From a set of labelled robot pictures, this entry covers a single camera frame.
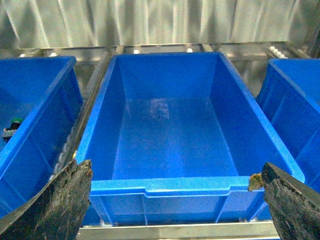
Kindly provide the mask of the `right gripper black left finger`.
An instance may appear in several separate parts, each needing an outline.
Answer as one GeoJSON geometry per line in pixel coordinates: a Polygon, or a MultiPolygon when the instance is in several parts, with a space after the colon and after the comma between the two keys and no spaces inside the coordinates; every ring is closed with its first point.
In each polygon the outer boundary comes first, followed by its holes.
{"type": "Polygon", "coordinates": [[[89,208],[92,163],[71,160],[34,197],[0,220],[2,240],[75,240],[89,208]]]}

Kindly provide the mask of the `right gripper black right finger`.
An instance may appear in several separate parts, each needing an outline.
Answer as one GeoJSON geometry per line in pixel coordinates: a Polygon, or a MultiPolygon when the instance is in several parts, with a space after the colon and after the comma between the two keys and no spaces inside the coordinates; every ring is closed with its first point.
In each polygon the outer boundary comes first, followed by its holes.
{"type": "Polygon", "coordinates": [[[282,240],[320,238],[320,193],[278,166],[266,162],[249,177],[249,192],[264,189],[273,225],[282,240]]]}

